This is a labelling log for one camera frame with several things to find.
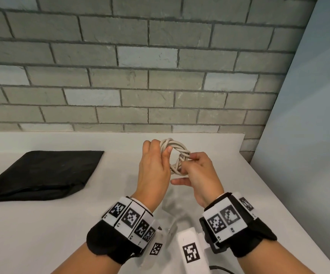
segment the forearm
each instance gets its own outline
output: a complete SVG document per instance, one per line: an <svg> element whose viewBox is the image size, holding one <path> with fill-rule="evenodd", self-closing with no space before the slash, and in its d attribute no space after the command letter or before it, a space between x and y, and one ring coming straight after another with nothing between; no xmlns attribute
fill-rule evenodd
<svg viewBox="0 0 330 274"><path fill-rule="evenodd" d="M314 274L279 242L266 239L238 262L245 274Z"/></svg>
<svg viewBox="0 0 330 274"><path fill-rule="evenodd" d="M120 268L110 257L91 253L84 243L52 274L117 274Z"/></svg>

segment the white tabletop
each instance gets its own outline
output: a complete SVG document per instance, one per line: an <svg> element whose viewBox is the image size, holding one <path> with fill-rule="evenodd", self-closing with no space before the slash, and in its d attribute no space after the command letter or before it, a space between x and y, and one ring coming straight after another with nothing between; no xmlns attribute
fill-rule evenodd
<svg viewBox="0 0 330 274"><path fill-rule="evenodd" d="M168 134L0 133L0 173L30 150L105 150L97 169L80 192L44 202L0 202L0 274L47 274L86 238L106 208L135 191L142 142ZM283 204L238 153L243 135L170 134L191 151L205 151L226 191L241 192L260 218L299 260L316 274L330 274L330 261ZM172 161L177 157L173 152ZM164 209L178 218L178 231L201 231L202 208L193 191L170 185ZM175 239L148 273L184 273ZM211 264L243 273L230 250L207 252ZM138 273L130 260L120 273Z"/></svg>

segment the black fabric pouch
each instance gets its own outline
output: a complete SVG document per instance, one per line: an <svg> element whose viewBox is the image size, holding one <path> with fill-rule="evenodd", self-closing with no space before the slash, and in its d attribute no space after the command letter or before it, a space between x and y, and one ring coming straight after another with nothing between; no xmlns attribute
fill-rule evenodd
<svg viewBox="0 0 330 274"><path fill-rule="evenodd" d="M0 175L0 201L44 201L83 189L103 151L31 151Z"/></svg>

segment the painted brick wall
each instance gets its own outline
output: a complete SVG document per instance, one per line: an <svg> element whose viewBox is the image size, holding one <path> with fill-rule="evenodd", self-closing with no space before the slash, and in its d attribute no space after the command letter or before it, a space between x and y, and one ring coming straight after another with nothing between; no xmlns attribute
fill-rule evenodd
<svg viewBox="0 0 330 274"><path fill-rule="evenodd" d="M0 131L245 133L315 0L0 0Z"/></svg>

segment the hand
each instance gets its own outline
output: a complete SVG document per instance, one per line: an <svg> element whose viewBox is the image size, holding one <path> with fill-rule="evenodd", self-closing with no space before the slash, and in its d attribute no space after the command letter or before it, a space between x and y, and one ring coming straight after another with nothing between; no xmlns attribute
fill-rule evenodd
<svg viewBox="0 0 330 274"><path fill-rule="evenodd" d="M205 208L223 194L224 189L205 152L191 153L190 159L192 161L181 162L181 174L188 174L189 178L173 179L171 184L193 187L197 203Z"/></svg>
<svg viewBox="0 0 330 274"><path fill-rule="evenodd" d="M143 143L137 189L131 197L143 203L151 212L159 206L169 187L172 149L168 146L161 154L158 140L146 140Z"/></svg>

